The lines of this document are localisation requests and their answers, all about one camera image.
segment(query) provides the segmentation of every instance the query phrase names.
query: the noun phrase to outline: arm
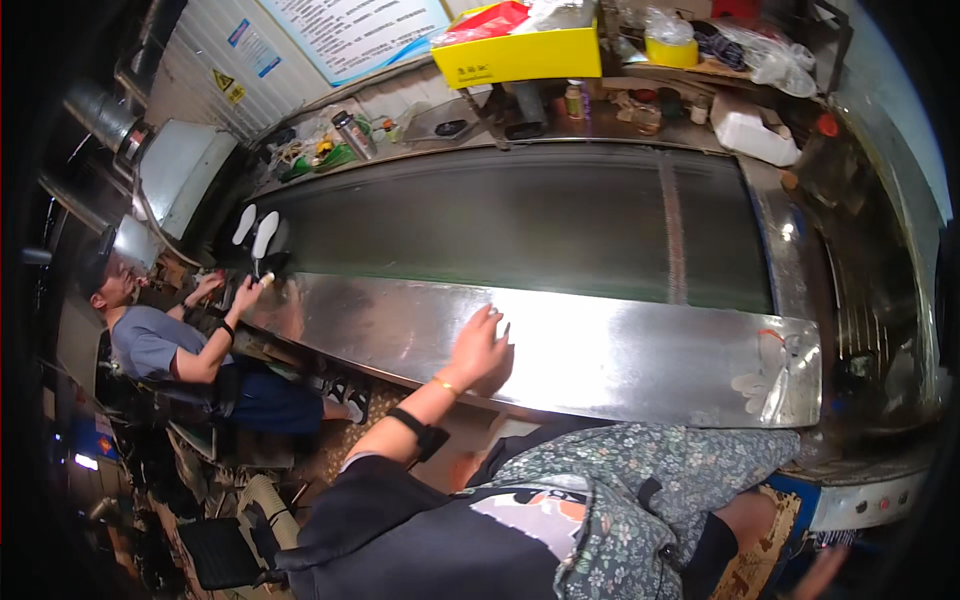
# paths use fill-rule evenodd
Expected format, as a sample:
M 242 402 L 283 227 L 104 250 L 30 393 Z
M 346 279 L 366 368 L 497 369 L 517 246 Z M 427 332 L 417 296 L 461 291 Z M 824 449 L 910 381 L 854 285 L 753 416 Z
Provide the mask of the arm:
M 487 304 L 470 318 L 457 338 L 450 365 L 437 373 L 437 378 L 457 392 L 431 381 L 406 397 L 398 407 L 424 425 L 436 425 L 453 406 L 459 393 L 493 372 L 503 361 L 509 345 L 508 336 L 495 339 L 496 324 L 502 313 L 490 313 Z M 381 419 L 354 445 L 347 458 L 358 452 L 372 452 L 407 465 L 416 456 L 417 436 L 396 419 Z
M 247 276 L 243 285 L 237 289 L 237 295 L 233 299 L 233 305 L 229 312 L 224 317 L 224 323 L 235 330 L 240 322 L 240 316 L 256 304 L 256 299 L 260 297 L 262 291 L 263 286 L 259 283 L 252 283 L 250 276 Z M 213 332 L 199 354 L 192 354 L 183 348 L 177 348 L 177 354 L 174 355 L 174 359 L 170 363 L 170 373 L 178 381 L 213 383 L 213 380 L 217 378 L 217 371 L 220 370 L 220 364 L 224 362 L 224 357 L 227 356 L 231 345 L 230 334 L 221 327 Z
M 167 314 L 177 321 L 183 321 L 183 305 L 186 304 L 188 307 L 193 308 L 197 305 L 200 300 L 203 300 L 204 297 L 217 289 L 224 284 L 224 278 L 219 273 L 211 273 L 208 276 L 205 276 L 200 280 L 200 283 L 197 285 L 197 289 L 194 290 L 189 296 L 183 299 L 182 304 L 177 304 L 173 308 L 167 311 Z

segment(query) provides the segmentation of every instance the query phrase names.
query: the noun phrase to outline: cable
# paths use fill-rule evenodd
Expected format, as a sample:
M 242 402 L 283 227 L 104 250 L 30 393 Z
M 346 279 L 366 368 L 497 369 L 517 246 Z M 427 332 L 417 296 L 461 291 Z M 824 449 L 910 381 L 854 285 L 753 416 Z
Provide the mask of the cable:
M 146 194 L 143 193 L 143 189 L 140 187 L 140 170 L 133 169 L 133 201 L 140 202 L 140 207 L 143 208 L 143 211 L 147 213 L 147 222 L 150 224 L 150 228 L 154 230 L 154 233 L 157 237 L 160 238 L 160 241 L 163 242 L 163 245 L 167 247 L 167 250 L 175 254 L 183 262 L 193 265 L 198 269 L 202 269 L 204 265 L 200 264 L 192 258 L 187 258 L 183 252 L 180 252 L 174 245 L 170 243 L 170 240 L 167 239 L 166 233 L 160 229 L 160 223 L 156 221 L 156 216 L 154 216 L 154 210 L 150 207 L 150 203 L 147 201 Z

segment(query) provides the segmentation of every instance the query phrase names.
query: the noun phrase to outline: white sock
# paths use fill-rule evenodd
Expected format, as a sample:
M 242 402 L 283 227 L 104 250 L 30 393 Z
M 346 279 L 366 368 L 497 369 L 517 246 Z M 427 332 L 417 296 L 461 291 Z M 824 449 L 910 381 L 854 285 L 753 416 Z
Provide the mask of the white sock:
M 354 423 L 358 423 L 363 420 L 363 409 L 361 409 L 356 402 L 353 400 L 347 400 L 345 406 L 347 406 L 347 408 L 350 410 L 349 415 L 347 416 L 348 419 Z

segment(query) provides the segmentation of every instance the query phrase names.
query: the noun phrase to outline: hose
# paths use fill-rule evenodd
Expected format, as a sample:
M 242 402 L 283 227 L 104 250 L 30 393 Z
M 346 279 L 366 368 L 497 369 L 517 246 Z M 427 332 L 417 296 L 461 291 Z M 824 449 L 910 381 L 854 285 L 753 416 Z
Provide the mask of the hose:
M 160 241 L 163 242 L 163 245 L 167 247 L 167 250 L 175 254 L 183 262 L 193 265 L 198 269 L 202 269 L 204 265 L 200 264 L 192 258 L 187 258 L 183 252 L 180 252 L 174 245 L 170 243 L 170 240 L 167 239 L 167 234 L 160 229 L 160 223 L 156 221 L 156 216 L 154 215 L 154 210 L 151 208 L 150 203 L 147 201 L 147 195 L 143 193 L 143 189 L 140 187 L 140 170 L 133 169 L 133 201 L 140 202 L 140 207 L 143 208 L 143 211 L 147 213 L 147 223 L 150 224 L 150 228 L 154 231 L 157 237 L 160 238 Z
M 274 484 L 264 475 L 254 475 L 247 487 L 240 492 L 240 501 L 237 502 L 237 513 L 256 502 L 263 509 L 263 514 L 274 530 L 276 543 L 281 550 L 292 550 L 297 545 L 297 535 L 300 526 L 290 514 L 290 509 L 283 503 L 274 490 Z

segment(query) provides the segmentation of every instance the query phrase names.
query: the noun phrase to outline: yellow warning sign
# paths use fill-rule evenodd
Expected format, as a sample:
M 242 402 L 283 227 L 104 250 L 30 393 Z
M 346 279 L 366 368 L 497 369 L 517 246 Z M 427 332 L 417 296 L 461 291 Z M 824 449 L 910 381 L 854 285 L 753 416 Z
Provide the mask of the yellow warning sign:
M 217 84 L 217 87 L 220 88 L 220 91 L 227 91 L 227 88 L 230 87 L 230 84 L 234 82 L 232 77 L 224 75 L 217 69 L 213 69 L 213 81 Z
M 234 104 L 240 102 L 240 99 L 247 95 L 247 90 L 242 85 L 237 84 L 227 93 L 227 99 Z

